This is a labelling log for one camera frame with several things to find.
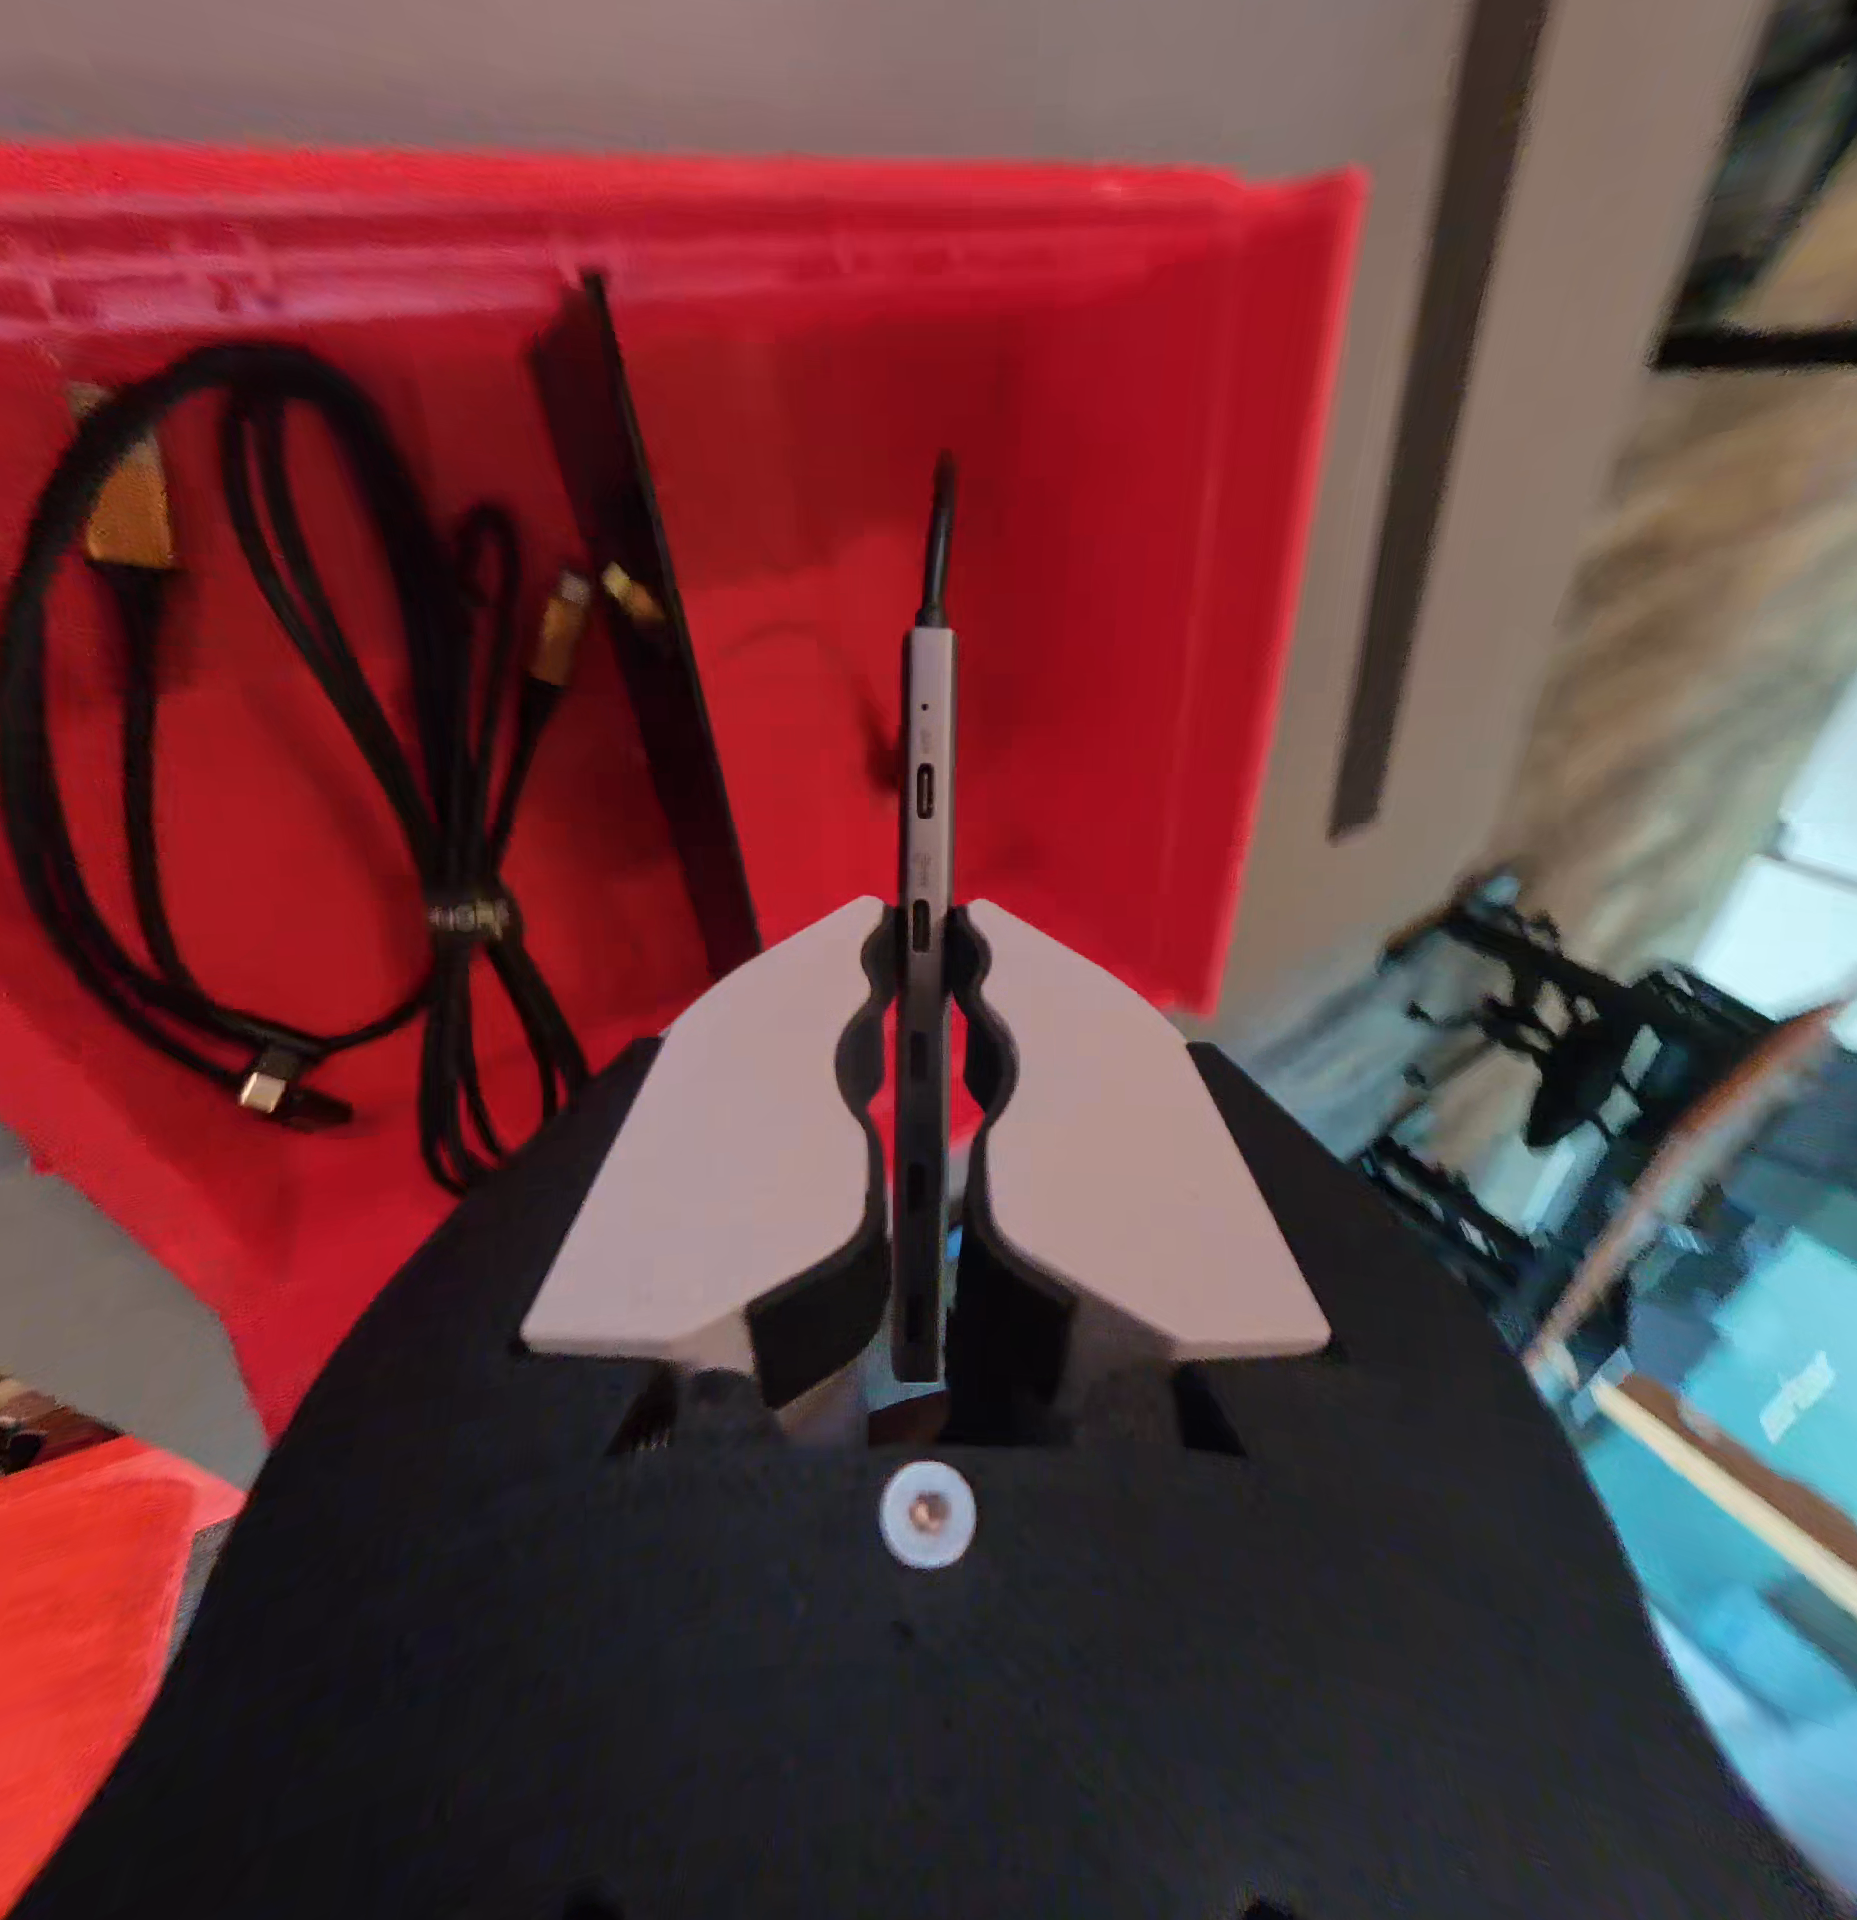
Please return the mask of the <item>black bin divider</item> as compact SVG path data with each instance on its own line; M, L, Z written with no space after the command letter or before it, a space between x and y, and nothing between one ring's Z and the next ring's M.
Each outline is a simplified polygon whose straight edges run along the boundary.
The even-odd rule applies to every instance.
M762 936L607 277L564 288L528 353L562 492L714 979Z

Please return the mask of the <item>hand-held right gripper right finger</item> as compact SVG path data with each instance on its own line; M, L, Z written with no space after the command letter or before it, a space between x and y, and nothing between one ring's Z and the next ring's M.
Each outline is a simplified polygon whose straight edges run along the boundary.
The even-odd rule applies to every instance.
M959 909L969 1151L948 1434L1040 1442L1331 1326L1171 1019L1007 907Z

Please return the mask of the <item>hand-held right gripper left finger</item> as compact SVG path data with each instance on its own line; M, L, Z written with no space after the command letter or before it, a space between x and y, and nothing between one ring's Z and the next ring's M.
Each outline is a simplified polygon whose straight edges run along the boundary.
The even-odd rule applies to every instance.
M859 896L681 1013L520 1324L539 1356L748 1376L775 1412L889 1308L889 906Z

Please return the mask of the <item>red plastic bin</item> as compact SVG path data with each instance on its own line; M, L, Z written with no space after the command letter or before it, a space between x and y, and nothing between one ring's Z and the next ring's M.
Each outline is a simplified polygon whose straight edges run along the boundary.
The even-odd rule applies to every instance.
M68 390L302 341L436 522L581 552L530 378L600 272L768 944L895 877L899 643L959 459L956 888L1215 1007L1364 181L1182 166L0 143L0 601ZM34 923L0 829L0 1120L221 1322L270 1434L451 1206L418 1037L290 1134L156 1055Z
M134 1438L0 1477L0 1916L145 1716L194 1541L244 1500Z

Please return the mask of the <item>black braided cable orange plugs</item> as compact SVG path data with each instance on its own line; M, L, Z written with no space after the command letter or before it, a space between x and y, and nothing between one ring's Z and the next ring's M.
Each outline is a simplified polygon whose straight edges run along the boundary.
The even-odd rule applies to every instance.
M426 965L389 1012L333 1031L224 1003L181 958L156 826L157 668L177 569L157 431L217 398L224 519L265 610L389 804L418 882ZM339 453L393 589L414 749L371 688L315 568L290 477L292 414ZM122 668L119 814L138 947L75 851L48 718L49 596L77 556L112 610ZM553 1122L588 1078L579 1029L530 952L507 858L545 733L570 690L599 581L556 575L534 629L514 516L470 505L436 528L378 403L304 345L194 347L92 394L44 482L0 608L0 828L48 945L118 1026L267 1126L323 1134L352 1108L313 1083L329 1060L418 1026L414 1122L436 1187L465 1195L516 1158L483 1083L474 970L492 972Z

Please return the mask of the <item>grey usb hub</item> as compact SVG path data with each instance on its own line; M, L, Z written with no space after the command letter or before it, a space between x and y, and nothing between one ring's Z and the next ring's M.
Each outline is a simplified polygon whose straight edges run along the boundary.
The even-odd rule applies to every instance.
M946 614L956 462L936 459L923 587L901 653L893 1036L893 1374L940 1379L948 1233L946 931L955 879L959 640Z

